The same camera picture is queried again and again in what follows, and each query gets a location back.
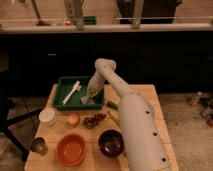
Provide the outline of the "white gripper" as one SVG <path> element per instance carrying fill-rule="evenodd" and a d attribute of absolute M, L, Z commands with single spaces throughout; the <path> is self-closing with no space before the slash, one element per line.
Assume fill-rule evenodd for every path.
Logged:
<path fill-rule="evenodd" d="M 89 97 L 96 96 L 104 87 L 105 78 L 96 71 L 91 77 L 87 87 L 87 95 Z"/>

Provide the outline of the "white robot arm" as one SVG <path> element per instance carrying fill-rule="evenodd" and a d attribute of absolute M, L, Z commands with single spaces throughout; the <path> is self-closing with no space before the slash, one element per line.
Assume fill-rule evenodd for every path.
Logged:
<path fill-rule="evenodd" d="M 119 96 L 118 116 L 130 171 L 171 171 L 152 106 L 115 73 L 114 60 L 99 58 L 95 61 L 95 69 L 87 95 L 96 96 L 108 81 Z"/>

